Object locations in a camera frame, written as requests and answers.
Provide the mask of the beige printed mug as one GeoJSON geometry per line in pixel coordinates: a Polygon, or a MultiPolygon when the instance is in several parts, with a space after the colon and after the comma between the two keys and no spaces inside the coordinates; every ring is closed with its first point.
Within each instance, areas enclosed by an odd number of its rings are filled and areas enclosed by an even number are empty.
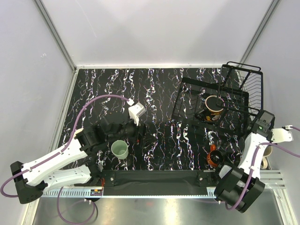
{"type": "Polygon", "coordinates": [[[268,168],[268,166],[269,166],[268,157],[272,154],[272,152],[273,152],[272,146],[268,146],[265,149],[262,160],[261,160],[261,166],[260,166],[261,169],[265,170],[268,168]]]}

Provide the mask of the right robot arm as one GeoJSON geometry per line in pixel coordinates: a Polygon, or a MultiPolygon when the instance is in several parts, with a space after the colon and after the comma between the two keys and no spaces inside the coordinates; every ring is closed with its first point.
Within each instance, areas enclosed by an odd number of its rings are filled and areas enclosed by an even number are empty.
{"type": "Polygon", "coordinates": [[[260,181],[261,161],[270,145],[275,115],[261,110],[248,128],[244,150],[238,166],[224,162],[212,175],[214,195],[227,210],[244,213],[260,196],[265,184],[260,181]]]}

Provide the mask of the orange black mug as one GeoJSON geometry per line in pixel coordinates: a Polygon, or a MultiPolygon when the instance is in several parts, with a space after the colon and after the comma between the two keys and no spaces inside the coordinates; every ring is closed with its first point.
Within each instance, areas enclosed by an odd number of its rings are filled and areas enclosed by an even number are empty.
{"type": "Polygon", "coordinates": [[[207,163],[213,168],[218,167],[219,165],[223,164],[224,162],[224,155],[221,151],[217,150],[216,146],[212,144],[210,146],[210,152],[208,153],[207,163]]]}

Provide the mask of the black skull mug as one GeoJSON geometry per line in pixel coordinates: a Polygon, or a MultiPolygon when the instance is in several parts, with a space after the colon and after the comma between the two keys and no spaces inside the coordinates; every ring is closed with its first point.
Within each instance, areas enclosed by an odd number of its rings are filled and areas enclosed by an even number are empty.
{"type": "Polygon", "coordinates": [[[216,122],[224,110],[224,103],[224,100],[216,95],[208,96],[195,113],[195,118],[204,122],[216,122]]]}

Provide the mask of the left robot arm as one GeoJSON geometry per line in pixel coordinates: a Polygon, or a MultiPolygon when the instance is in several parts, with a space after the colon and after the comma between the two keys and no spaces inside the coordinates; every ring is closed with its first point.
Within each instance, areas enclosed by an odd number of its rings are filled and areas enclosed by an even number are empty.
{"type": "Polygon", "coordinates": [[[70,185],[96,186],[100,171],[93,157],[115,141],[130,139],[141,144],[148,125],[133,120],[122,123],[96,123],[77,130],[70,140],[49,154],[29,163],[15,161],[10,165],[16,197],[21,204],[40,198],[47,191],[70,185]]]}

